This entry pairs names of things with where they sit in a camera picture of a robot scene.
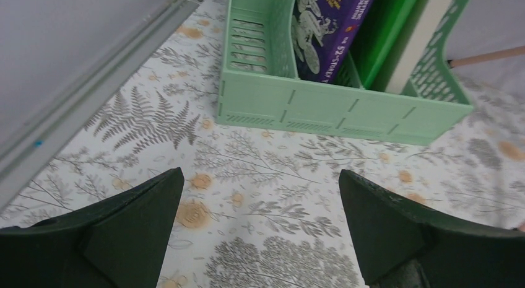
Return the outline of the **green plastic folder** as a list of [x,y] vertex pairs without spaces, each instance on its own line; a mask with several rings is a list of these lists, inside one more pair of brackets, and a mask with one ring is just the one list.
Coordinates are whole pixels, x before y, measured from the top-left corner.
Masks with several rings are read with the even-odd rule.
[[350,47],[360,82],[369,89],[418,0],[374,0]]

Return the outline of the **purple Treehouse book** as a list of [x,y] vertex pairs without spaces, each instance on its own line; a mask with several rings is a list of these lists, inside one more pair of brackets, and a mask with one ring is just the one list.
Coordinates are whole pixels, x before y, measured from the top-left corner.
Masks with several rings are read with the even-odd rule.
[[295,0],[292,45],[298,76],[333,83],[374,0]]

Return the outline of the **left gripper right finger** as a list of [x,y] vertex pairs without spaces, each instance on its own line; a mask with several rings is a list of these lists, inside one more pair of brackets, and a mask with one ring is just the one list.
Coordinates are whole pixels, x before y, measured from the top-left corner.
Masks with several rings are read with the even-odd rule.
[[339,190],[366,285],[523,287],[524,233],[424,206],[343,170]]

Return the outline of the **white binder folder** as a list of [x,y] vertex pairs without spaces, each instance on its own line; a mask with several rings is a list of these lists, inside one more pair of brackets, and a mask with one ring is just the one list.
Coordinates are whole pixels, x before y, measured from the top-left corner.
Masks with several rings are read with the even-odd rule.
[[416,1],[370,90],[401,94],[451,1]]

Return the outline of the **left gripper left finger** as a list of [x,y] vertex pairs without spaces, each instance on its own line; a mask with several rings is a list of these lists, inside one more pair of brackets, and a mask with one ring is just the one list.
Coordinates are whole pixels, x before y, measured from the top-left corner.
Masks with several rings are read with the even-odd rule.
[[1,286],[155,287],[183,186],[172,168],[76,211],[1,229]]

